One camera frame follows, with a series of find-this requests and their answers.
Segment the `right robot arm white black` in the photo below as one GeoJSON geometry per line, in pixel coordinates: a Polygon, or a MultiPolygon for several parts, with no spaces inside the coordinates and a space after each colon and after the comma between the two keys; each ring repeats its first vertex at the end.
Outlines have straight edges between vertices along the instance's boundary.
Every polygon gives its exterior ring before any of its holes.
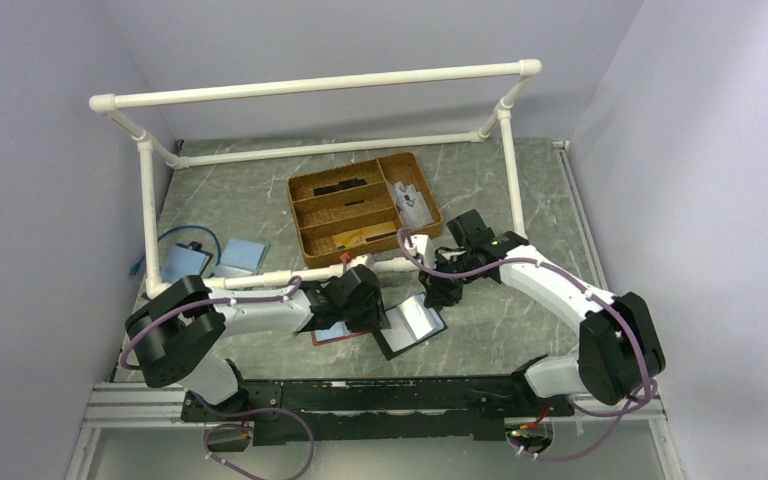
{"type": "Polygon", "coordinates": [[[566,355],[535,357],[511,375],[511,401],[534,415],[551,397],[590,395],[605,405],[644,403],[666,366],[646,301],[596,287],[550,261],[523,235],[495,233],[476,210],[448,222],[455,247],[434,247],[426,235],[398,233],[416,265],[432,309],[454,306],[467,284],[490,279],[525,294],[562,321],[578,340],[566,355]]]}

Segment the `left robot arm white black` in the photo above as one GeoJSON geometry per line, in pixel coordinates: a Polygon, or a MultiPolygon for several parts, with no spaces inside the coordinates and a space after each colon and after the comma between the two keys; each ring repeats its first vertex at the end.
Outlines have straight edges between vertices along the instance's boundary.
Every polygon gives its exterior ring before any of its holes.
{"type": "Polygon", "coordinates": [[[343,324],[352,333],[389,327],[378,277],[367,266],[326,281],[299,276],[273,290],[213,289],[196,275],[180,278],[127,318],[119,358],[150,388],[172,384],[194,392],[224,420],[247,406],[243,376],[212,349],[221,339],[261,332],[299,334],[343,324]]]}

